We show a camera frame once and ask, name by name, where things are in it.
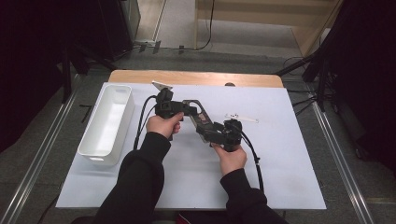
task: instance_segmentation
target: small white object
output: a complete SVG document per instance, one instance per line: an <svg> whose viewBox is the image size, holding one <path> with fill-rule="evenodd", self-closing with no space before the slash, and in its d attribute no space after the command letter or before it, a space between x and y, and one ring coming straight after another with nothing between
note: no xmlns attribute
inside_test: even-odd
<svg viewBox="0 0 396 224"><path fill-rule="evenodd" d="M173 88L172 86L169 86L169 85L167 85L167 84L165 84L165 83L161 83L161 82L154 81L154 80L152 80L151 83L152 83L159 91L161 91L162 89L165 89L165 88L168 88L169 90L172 90L172 88Z"/></svg>
<svg viewBox="0 0 396 224"><path fill-rule="evenodd" d="M115 165L134 111L134 97L132 88L124 85L108 85L101 93L78 153L95 164Z"/></svg>
<svg viewBox="0 0 396 224"><path fill-rule="evenodd" d="M243 120L243 121L250 121L250 122L255 122L255 123L258 123L259 122L259 120L258 119L252 119L252 118L248 118L248 117L243 117L243 116L240 116L240 115L238 115L238 114L226 114L225 115L225 117L226 118L228 118L228 119L237 119L237 120Z"/></svg>

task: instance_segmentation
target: floor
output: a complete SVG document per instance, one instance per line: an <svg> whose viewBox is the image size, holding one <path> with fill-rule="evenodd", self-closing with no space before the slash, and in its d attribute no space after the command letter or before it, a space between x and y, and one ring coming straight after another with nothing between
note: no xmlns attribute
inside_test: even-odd
<svg viewBox="0 0 396 224"><path fill-rule="evenodd" d="M193 3L194 0L139 0L142 21L137 33L136 39L141 42L148 44L154 44L157 41L161 41L161 48L178 49L180 45L184 48L192 48L192 23L193 23ZM198 46L205 44L208 39L208 23L209 21L200 21L200 30L198 36ZM262 56L279 58L280 61L284 62L284 66L295 62L297 59L292 57L301 57L301 53L298 50L297 44L292 36L291 29L286 26L275 26L275 25L265 25L265 24L246 24L240 22L225 22L225 21L213 21L212 25L212 37L209 45L203 49L207 52L216 53L226 53L226 54L239 54L248 56ZM285 87L295 88L299 90L306 90L306 85L301 81L301 73L304 71L303 68L293 71L292 75L287 75L282 78ZM85 83L89 80L96 88L100 87L100 83L105 81L108 74L102 72L96 73L97 77L86 77ZM8 150L7 153L0 154L0 170L3 173L7 171L13 175L3 175L0 178L1 189L3 193L0 194L0 214L2 214L7 209L7 204L10 200L10 195L13 194L15 188L19 185L19 182L23 178L23 175L28 170L28 166L23 166L22 163L29 162L34 159L35 154L29 154L24 160L15 160L15 158L22 157L23 153L29 150L36 150L40 148L40 144L37 142L29 141L31 138L41 138L44 139L46 131L50 128L50 122L47 120L52 120L56 117L58 112L57 104L58 100L62 98L62 93L59 92L53 96L53 99L44 108L43 113L46 116L38 117L32 122L29 127L30 132L26 132L21 140L13 146L13 150ZM299 93L290 94L292 100L305 99L306 95L299 95ZM94 100L94 96L84 96L78 99L79 104L86 104L87 102ZM337 132L334 133L335 137L339 140L339 145L344 150L344 156L346 157L347 163L350 170L352 171L355 180L357 181L361 193L364 196L365 201L369 211L372 213L374 221L376 223L394 223L396 220L396 181L393 178L391 171L386 169L380 163L376 161L361 161L356 158L355 152L353 150L353 143L348 138L348 133L344 127L343 122L337 117L337 115L331 110L330 105L326 105L327 110L326 115L332 121L332 126ZM67 126L70 120L80 120L85 111L74 108L70 112L70 116L67 118L65 125ZM309 121L310 123L318 122L314 116L314 110L308 113L302 114L298 120L301 123L301 129L303 135L307 136L304 138L308 145L316 146L317 144L322 144L323 146L318 148L309 149L309 154L315 158L313 165L320 180L320 184L323 187L323 194L325 196L326 204L328 205L328 210L333 211L337 208L347 207L347 211L339 211L338 214L341 217L331 217L331 213L326 214L316 213L315 211L306 211L304 213L298 211L290 211L286 214L289 218L290 223L315 223L317 217L322 219L325 217L328 223L332 223L332 218L341 220L353 220L348 223L374 223L374 222L362 222L358 221L354 210L351 208L347 192L344 190L345 185L343 184L341 178L339 177L339 171L336 168L326 169L327 167L336 167L332 160L332 154L329 150L326 150L326 140L321 133L322 130L320 126L305 127L305 124ZM35 220L37 214L42 214L43 209L46 204L50 204L53 200L54 195L59 192L59 188L62 187L62 181L55 181L59 178L49 178L49 176L57 175L63 176L67 174L67 167L63 167L62 164L56 161L62 161L62 158L57 158L55 152L56 150L63 149L62 144L68 144L70 138L79 139L80 133L83 131L84 127L65 127L66 130L73 130L74 132L63 130L60 133L59 139L54 143L53 155L51 156L52 161L46 164L40 177L37 179L37 183L40 184L40 189L33 189L35 194L33 199L27 202L26 207L31 208L32 211L21 211L22 220ZM71 160L73 158L74 150L67 152L69 156L65 160ZM25 167L21 169L14 170L13 167ZM338 176L336 181L329 180L329 176ZM340 189L344 192L342 198L337 198L338 194L335 192ZM35 204L35 202L43 201L41 206ZM94 210L90 211L78 211L81 216L86 216L87 214L94 214ZM64 220L70 220L68 218L73 213L76 216L76 212L63 211L59 213L54 210L49 210L48 216L49 220L58 220L63 218Z"/></svg>

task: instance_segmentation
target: wooden table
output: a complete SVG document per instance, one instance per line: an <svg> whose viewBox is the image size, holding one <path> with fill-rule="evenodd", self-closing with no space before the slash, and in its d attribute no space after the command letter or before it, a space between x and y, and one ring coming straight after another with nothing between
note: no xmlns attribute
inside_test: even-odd
<svg viewBox="0 0 396 224"><path fill-rule="evenodd" d="M283 88L282 80L275 75L248 75L210 72L177 72L157 70L116 70L109 82L151 83L152 80L173 85L223 86L228 82L239 87Z"/></svg>

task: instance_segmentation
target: black equipment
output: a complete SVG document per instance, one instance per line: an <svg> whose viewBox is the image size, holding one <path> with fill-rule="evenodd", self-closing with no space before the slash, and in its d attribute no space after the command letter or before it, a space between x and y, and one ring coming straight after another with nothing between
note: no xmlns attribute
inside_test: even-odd
<svg viewBox="0 0 396 224"><path fill-rule="evenodd" d="M197 108L182 102L172 101L173 92L164 88L156 97L155 114L163 119L170 119L175 114L183 112L184 116L196 115Z"/></svg>
<svg viewBox="0 0 396 224"><path fill-rule="evenodd" d="M336 108L358 156L376 158L396 176L395 12L394 1L344 1L320 48L275 74L283 76L310 63L303 79L311 82L321 71L319 99L325 77L336 74Z"/></svg>
<svg viewBox="0 0 396 224"><path fill-rule="evenodd" d="M62 59L44 1L0 4L0 152L21 137L62 87Z"/></svg>
<svg viewBox="0 0 396 224"><path fill-rule="evenodd" d="M100 58L115 61L132 50L121 0L73 0L66 12L75 40Z"/></svg>
<svg viewBox="0 0 396 224"><path fill-rule="evenodd" d="M191 114L190 118L204 142L224 145L224 149L229 152L234 151L234 146L241 144L242 123L239 120L224 120L224 125L213 123L199 101L184 100L183 103L195 103L200 107L201 113Z"/></svg>

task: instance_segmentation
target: black sleeve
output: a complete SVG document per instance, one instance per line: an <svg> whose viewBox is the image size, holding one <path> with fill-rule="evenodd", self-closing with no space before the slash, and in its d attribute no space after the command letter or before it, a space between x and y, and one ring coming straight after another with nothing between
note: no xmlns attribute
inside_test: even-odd
<svg viewBox="0 0 396 224"><path fill-rule="evenodd" d="M151 223L163 190L163 158L170 146L161 134L147 133L140 150L125 156L117 184L93 223Z"/></svg>
<svg viewBox="0 0 396 224"><path fill-rule="evenodd" d="M229 200L227 214L233 223L287 223L267 205L267 198L248 183L244 169L230 172L220 180Z"/></svg>

